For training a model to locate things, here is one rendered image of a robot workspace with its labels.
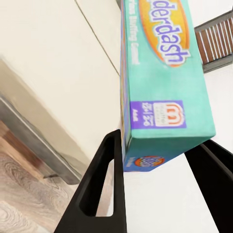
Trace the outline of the board game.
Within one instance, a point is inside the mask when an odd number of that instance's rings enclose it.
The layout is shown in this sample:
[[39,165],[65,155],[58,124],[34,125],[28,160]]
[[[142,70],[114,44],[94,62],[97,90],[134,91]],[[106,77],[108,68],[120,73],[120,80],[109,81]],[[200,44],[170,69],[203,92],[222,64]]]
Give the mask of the board game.
[[123,172],[149,172],[216,136],[188,0],[121,0]]

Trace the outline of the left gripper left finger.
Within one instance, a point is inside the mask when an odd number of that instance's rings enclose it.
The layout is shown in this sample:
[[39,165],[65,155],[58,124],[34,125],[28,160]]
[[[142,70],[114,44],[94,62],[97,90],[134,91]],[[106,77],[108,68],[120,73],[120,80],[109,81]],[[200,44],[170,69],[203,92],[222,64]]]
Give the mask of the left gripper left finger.
[[[109,162],[114,159],[112,216],[96,216]],[[108,133],[53,233],[127,233],[121,130]]]

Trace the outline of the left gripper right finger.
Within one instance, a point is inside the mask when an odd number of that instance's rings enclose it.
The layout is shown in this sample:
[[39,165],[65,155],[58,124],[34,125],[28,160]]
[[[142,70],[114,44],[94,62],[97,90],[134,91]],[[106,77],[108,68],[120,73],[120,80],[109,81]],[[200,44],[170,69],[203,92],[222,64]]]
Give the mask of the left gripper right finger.
[[184,154],[219,233],[233,233],[233,153],[209,139]]

